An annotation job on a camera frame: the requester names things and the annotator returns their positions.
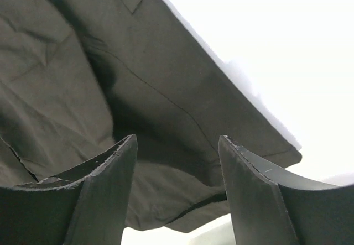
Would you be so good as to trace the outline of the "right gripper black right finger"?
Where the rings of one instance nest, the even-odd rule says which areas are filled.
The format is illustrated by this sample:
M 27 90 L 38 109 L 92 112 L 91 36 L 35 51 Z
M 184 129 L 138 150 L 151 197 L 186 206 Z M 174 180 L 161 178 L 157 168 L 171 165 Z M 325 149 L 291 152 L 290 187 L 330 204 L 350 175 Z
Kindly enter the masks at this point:
M 221 136 L 218 153 L 237 244 L 352 244 L 353 186 L 296 175 Z

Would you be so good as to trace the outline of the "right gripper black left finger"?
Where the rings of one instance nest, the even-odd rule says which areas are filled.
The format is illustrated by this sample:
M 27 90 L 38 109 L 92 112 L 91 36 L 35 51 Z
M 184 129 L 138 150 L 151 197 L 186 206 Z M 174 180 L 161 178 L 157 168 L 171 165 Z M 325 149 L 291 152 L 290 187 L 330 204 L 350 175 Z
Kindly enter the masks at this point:
M 1 243 L 120 244 L 137 150 L 129 135 L 38 183 L 1 187 Z

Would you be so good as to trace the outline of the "black long sleeve shirt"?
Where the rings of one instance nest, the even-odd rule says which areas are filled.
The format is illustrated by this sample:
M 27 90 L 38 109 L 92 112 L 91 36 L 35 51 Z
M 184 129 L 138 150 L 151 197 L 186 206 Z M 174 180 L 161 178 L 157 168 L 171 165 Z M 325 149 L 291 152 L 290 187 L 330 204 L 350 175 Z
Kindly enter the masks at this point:
M 301 154 L 163 0 L 1 0 L 1 184 L 138 141 L 126 226 L 188 233 L 229 213 L 218 140 Z

